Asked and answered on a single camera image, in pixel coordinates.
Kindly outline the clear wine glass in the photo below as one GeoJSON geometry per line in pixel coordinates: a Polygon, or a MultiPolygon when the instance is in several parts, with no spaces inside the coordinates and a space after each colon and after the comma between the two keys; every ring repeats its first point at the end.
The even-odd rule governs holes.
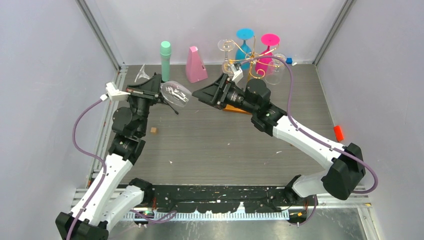
{"type": "Polygon", "coordinates": [[[224,74],[227,74],[229,77],[233,77],[233,73],[230,69],[230,65],[238,62],[224,62],[221,66],[221,70],[224,74]]]}
{"type": "Polygon", "coordinates": [[[159,85],[161,96],[167,103],[179,107],[185,107],[192,97],[192,92],[176,81],[170,80],[170,66],[162,70],[161,83],[159,85]]]}

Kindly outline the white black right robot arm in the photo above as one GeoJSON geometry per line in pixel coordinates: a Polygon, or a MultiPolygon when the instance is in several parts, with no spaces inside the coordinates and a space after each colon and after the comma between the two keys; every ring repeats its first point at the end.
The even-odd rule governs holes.
{"type": "Polygon", "coordinates": [[[261,79],[253,79],[241,89],[222,74],[214,83],[192,94],[200,102],[222,110],[230,105],[251,114],[251,122],[260,132],[283,140],[313,158],[323,171],[296,175],[283,189],[283,197],[291,205],[299,205],[306,197],[328,193],[346,200],[366,174],[362,150],[354,143],[344,146],[290,120],[286,111],[270,101],[271,91],[261,79]]]}

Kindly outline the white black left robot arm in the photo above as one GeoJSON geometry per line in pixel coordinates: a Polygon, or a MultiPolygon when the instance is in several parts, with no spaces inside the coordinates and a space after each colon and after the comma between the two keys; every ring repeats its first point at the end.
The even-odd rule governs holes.
{"type": "Polygon", "coordinates": [[[129,84],[125,90],[109,82],[106,93],[78,116],[72,129],[72,143],[79,152],[98,160],[101,169],[70,212],[60,212],[56,217],[63,240],[106,240],[115,224],[133,207],[148,207],[153,202],[152,184],[138,178],[130,182],[121,196],[113,201],[110,198],[143,151],[150,107],[164,100],[162,83],[158,73],[144,83],[129,84]],[[78,146],[76,130],[82,117],[106,100],[127,101],[129,106],[118,108],[112,115],[111,130],[115,136],[103,159],[78,146]]]}

